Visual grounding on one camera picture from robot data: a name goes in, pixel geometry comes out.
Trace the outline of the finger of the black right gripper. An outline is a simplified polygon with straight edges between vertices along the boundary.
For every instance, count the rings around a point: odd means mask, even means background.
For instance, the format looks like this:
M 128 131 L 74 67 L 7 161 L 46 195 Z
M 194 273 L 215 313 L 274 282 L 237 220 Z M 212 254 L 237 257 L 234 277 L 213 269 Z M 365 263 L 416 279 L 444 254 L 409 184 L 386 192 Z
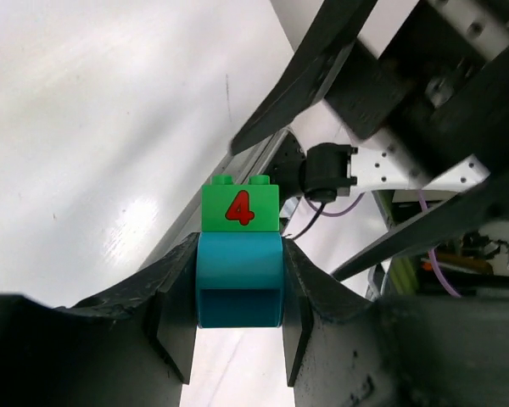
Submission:
M 332 272 L 344 281 L 386 259 L 423 252 L 495 220 L 509 218 L 509 169 L 385 233 Z
M 349 57 L 374 1 L 324 1 L 277 84 L 230 141 L 239 154 L 320 102 Z

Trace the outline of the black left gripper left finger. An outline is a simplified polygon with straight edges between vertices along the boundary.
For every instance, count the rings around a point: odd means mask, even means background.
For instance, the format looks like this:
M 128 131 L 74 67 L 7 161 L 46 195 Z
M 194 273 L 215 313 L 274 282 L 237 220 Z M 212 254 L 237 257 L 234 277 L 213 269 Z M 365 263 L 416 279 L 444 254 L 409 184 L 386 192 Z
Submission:
M 199 237 L 73 307 L 0 294 L 0 406 L 177 406 L 189 382 Z

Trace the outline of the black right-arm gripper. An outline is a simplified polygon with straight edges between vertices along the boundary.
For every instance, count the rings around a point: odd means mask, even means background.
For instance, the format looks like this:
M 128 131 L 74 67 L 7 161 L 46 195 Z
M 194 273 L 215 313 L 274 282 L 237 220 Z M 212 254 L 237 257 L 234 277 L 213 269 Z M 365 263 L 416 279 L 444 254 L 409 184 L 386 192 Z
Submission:
M 426 176 L 471 156 L 509 168 L 509 2 L 420 2 L 380 57 L 354 46 L 326 100 Z

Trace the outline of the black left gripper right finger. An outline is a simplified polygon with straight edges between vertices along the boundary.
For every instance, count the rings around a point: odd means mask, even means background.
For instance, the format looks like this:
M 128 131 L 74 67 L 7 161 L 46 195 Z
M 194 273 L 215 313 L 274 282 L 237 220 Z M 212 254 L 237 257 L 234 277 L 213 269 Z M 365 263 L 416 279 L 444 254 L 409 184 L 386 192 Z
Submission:
M 509 406 L 509 298 L 369 301 L 283 243 L 298 406 Z

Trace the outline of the small green lego brick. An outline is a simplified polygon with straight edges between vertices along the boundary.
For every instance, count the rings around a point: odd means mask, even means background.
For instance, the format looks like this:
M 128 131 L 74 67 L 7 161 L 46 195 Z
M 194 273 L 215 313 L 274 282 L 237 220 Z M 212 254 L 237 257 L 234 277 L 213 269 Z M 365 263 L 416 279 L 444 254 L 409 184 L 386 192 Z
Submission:
M 279 186 L 267 175 L 236 184 L 230 175 L 212 176 L 201 190 L 201 230 L 205 232 L 279 231 Z

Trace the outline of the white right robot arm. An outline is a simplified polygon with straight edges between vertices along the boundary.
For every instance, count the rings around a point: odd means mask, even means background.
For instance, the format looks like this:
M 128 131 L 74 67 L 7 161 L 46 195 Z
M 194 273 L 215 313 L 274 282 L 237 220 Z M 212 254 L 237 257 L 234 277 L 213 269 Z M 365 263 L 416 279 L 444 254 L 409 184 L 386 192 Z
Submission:
M 311 107 L 349 142 L 313 137 L 272 168 L 286 197 L 449 191 L 333 272 L 284 244 L 282 326 L 299 406 L 509 406 L 509 277 L 389 279 L 373 300 L 344 285 L 509 220 L 509 1 L 275 1 L 293 57 L 233 138 L 240 153 Z

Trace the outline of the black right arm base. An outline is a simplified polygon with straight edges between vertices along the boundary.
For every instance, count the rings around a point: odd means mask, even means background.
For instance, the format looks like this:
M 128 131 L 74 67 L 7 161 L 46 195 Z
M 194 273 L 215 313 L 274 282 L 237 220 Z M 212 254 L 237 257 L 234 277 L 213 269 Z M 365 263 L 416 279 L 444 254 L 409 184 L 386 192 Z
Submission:
M 280 206 L 289 198 L 303 195 L 305 153 L 292 132 L 285 132 L 284 139 L 265 173 L 270 177 L 271 184 L 279 186 Z

